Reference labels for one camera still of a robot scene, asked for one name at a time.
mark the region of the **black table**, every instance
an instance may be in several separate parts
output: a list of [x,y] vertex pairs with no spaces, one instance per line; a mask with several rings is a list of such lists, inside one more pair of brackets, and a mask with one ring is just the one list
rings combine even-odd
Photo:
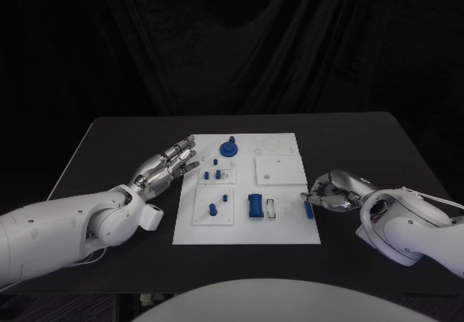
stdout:
[[[143,161],[195,133],[296,132],[307,182],[333,169],[382,189],[404,185],[448,198],[418,150],[388,113],[118,117],[95,120],[52,199],[127,184]],[[94,264],[65,268],[8,292],[186,292],[241,278],[289,278],[355,290],[461,292],[464,280],[430,258],[391,261],[356,236],[359,211],[316,208],[322,245],[175,246],[182,180],[153,200],[165,210],[157,231],[139,228]]]

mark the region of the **black backdrop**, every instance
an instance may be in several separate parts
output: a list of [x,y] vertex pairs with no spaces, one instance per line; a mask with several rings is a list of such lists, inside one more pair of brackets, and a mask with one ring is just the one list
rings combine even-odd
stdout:
[[388,111],[464,202],[464,2],[19,0],[2,13],[2,211],[48,197],[93,120],[123,115]]

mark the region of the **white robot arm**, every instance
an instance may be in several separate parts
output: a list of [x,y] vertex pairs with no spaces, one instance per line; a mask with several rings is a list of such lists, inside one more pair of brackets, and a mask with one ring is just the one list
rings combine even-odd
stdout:
[[139,168],[129,186],[36,203],[0,216],[0,284],[19,282],[123,244],[137,227],[156,230],[163,211],[146,204],[189,172],[193,136]]
[[391,260],[412,266],[427,255],[464,278],[464,221],[451,220],[421,196],[464,208],[407,188],[379,190],[340,170],[317,179],[310,193],[301,193],[309,203],[332,211],[361,208],[358,235]]

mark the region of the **robotic hand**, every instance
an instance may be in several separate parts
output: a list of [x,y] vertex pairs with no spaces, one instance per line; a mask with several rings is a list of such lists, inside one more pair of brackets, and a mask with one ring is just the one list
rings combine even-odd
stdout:
[[129,185],[36,203],[0,216],[0,284],[42,276],[123,244],[137,227],[156,230],[163,211],[146,201],[199,162],[191,136],[140,166]]
[[407,188],[381,190],[366,179],[335,170],[301,198],[339,213],[361,208],[356,234],[395,262],[412,266],[424,255],[464,278],[464,221],[450,219],[423,197],[464,206]]

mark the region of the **cable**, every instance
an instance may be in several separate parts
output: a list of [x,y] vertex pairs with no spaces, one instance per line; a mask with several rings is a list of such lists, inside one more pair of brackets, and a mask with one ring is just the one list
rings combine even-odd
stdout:
[[421,192],[418,192],[418,191],[414,191],[414,190],[411,190],[411,189],[408,189],[405,186],[399,189],[401,191],[405,191],[407,193],[411,193],[412,195],[415,195],[417,197],[425,197],[425,198],[428,198],[428,199],[433,199],[434,201],[438,201],[440,203],[446,203],[447,205],[450,205],[450,206],[454,206],[454,207],[457,207],[457,208],[461,208],[461,209],[464,209],[464,206],[461,205],[461,204],[459,204],[459,203],[456,203],[456,202],[453,202],[453,201],[450,201],[450,200],[446,200],[446,199],[441,199],[441,198],[438,198],[438,197],[434,197],[434,196],[430,196],[430,195],[427,195],[427,194],[424,194],[424,193],[421,193]]
[[6,286],[2,290],[0,290],[0,293],[6,290],[6,289],[9,289],[12,286],[15,286],[18,283],[20,283],[22,282],[22,280],[19,280],[18,282],[15,282],[13,284],[10,284],[9,286]]
[[104,252],[101,253],[101,255],[100,255],[100,257],[95,259],[95,260],[93,260],[93,261],[90,261],[91,260],[91,258],[93,258],[93,256],[94,256],[94,253],[91,253],[91,255],[90,255],[90,258],[87,259],[87,261],[85,262],[82,262],[82,263],[74,263],[74,264],[71,264],[71,265],[68,265],[68,266],[65,266],[65,267],[77,267],[77,266],[80,266],[80,265],[85,265],[85,264],[91,264],[91,263],[95,263],[103,257],[104,257],[104,253],[107,252],[107,248],[104,248]]

